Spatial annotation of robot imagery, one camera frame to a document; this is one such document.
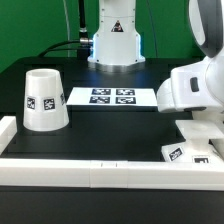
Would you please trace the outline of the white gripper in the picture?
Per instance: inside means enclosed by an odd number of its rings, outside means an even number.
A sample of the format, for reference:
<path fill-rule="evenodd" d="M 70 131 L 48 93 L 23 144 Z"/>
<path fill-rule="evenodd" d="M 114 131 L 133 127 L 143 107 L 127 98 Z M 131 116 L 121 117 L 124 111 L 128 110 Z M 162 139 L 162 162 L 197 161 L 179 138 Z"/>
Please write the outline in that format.
<path fill-rule="evenodd" d="M 183 111 L 222 112 L 224 105 L 209 92 L 205 73 L 175 68 L 157 91 L 158 110 L 163 113 Z"/>

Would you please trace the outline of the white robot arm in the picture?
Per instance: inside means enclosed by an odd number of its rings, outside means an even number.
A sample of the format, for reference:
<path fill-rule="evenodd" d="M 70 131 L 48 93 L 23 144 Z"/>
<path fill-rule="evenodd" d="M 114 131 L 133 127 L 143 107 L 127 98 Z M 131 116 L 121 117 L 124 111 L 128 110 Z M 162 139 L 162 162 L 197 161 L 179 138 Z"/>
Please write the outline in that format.
<path fill-rule="evenodd" d="M 136 0 L 99 0 L 89 66 L 127 71 L 145 62 L 135 29 Z M 188 19 L 205 58 L 171 70 L 157 91 L 161 112 L 224 111 L 224 0 L 188 0 Z"/>

